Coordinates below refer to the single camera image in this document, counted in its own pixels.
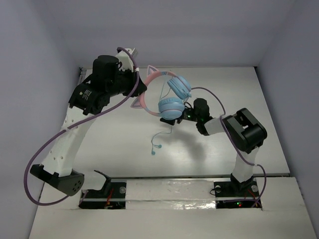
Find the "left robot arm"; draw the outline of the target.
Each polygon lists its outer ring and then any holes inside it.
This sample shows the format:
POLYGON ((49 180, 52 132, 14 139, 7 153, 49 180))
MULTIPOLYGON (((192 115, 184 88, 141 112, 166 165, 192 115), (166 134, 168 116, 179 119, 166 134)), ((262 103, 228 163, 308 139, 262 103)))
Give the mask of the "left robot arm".
POLYGON ((49 144, 53 147, 40 164, 34 164, 35 157, 32 157, 24 175, 31 174, 66 196, 75 195, 84 184, 84 174, 76 172, 73 163, 94 120, 121 106, 130 97, 140 96, 146 89, 134 57, 127 49, 120 50, 116 56, 98 56, 92 73, 75 87, 60 132, 35 156, 49 144))

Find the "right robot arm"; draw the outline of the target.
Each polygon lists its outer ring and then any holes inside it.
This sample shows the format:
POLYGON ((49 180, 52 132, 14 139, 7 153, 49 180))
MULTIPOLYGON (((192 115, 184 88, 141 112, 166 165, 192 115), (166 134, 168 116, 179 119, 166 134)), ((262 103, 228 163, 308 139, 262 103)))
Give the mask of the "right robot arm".
POLYGON ((183 120, 195 122, 198 132, 204 136, 226 133, 237 152, 235 167, 230 176, 230 190, 234 195, 243 195, 252 185, 256 155, 267 138, 264 126, 247 108, 232 115, 213 118, 207 100, 203 98, 194 100, 193 106, 184 107, 181 113, 160 118, 161 122, 170 125, 183 120))

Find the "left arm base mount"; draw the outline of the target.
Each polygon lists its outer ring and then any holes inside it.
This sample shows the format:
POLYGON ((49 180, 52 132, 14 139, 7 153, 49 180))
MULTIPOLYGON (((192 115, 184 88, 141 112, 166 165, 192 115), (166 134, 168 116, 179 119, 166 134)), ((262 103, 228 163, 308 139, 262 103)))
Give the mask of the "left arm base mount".
POLYGON ((125 209, 126 182, 111 182, 101 190, 90 189, 82 192, 79 201, 80 209, 125 209))

